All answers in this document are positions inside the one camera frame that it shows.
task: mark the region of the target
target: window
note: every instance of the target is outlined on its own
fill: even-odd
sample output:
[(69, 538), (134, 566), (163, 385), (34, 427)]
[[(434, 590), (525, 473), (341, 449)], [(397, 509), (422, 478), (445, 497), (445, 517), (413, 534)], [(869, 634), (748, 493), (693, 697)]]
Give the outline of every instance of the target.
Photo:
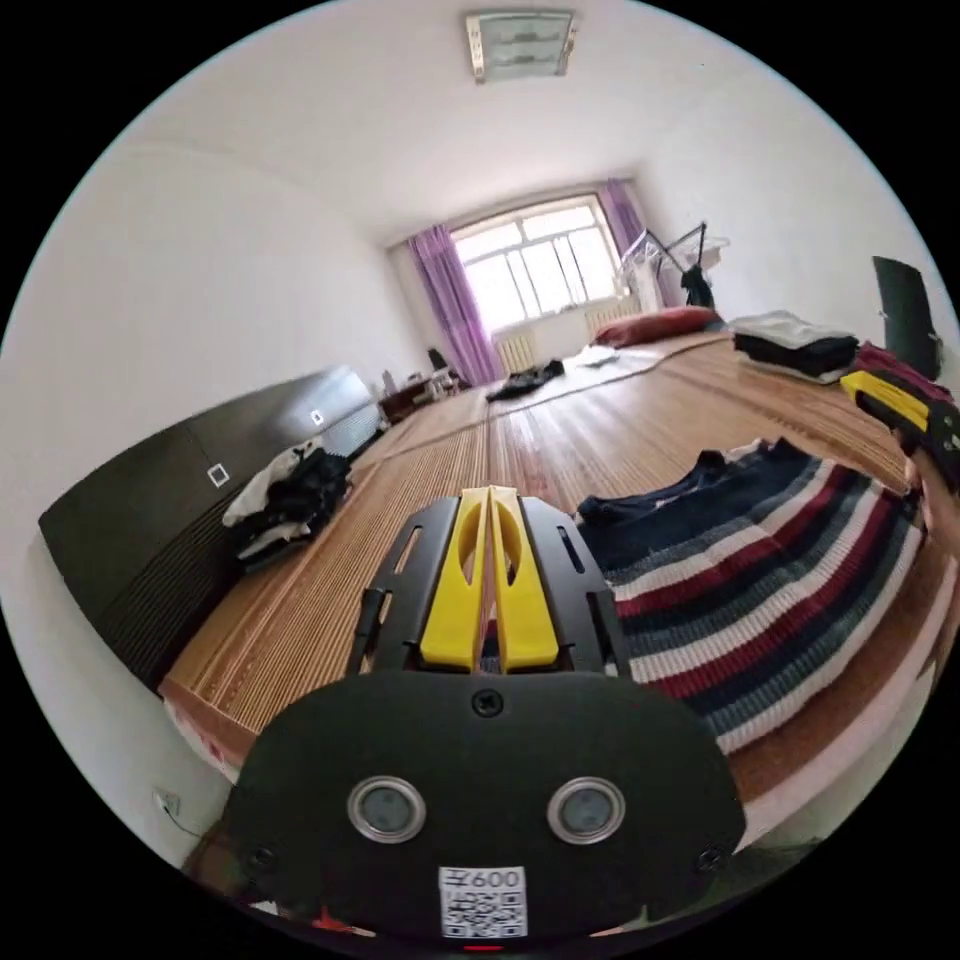
[(594, 196), (514, 210), (453, 238), (490, 332), (616, 296), (619, 261)]

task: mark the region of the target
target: qr code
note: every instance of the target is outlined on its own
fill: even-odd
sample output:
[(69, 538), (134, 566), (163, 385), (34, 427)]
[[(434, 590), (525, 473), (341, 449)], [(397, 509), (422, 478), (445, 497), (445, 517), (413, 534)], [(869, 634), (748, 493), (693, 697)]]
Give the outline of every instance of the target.
[(441, 867), (440, 900), (445, 937), (527, 935), (523, 867)]

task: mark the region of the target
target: ceiling light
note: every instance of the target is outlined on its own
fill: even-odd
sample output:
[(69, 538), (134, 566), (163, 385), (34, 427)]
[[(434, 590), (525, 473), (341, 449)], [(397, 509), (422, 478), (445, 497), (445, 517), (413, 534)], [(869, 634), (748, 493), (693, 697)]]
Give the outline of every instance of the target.
[(562, 77), (579, 29), (570, 10), (492, 10), (466, 18), (477, 83)]

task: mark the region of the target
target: red pillow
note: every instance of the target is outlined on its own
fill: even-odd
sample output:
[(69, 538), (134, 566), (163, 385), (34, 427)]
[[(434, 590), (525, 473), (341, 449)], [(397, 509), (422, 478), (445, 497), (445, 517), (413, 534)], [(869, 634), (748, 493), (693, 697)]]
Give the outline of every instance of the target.
[(604, 347), (632, 347), (684, 333), (699, 333), (708, 323), (719, 319), (716, 310), (708, 307), (667, 307), (658, 313), (643, 313), (608, 323), (593, 342)]

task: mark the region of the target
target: screw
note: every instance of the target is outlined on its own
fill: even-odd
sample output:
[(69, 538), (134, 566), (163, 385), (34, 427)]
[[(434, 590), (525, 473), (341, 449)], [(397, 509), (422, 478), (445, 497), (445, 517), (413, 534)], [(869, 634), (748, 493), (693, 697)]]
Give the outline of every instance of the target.
[(247, 858), (247, 866), (257, 873), (268, 873), (277, 865), (277, 855), (267, 847), (258, 847)]
[(723, 860), (723, 853), (717, 847), (707, 847), (697, 857), (697, 873), (713, 873)]
[(470, 700), (478, 717), (495, 717), (503, 710), (503, 697), (496, 690), (478, 690)]

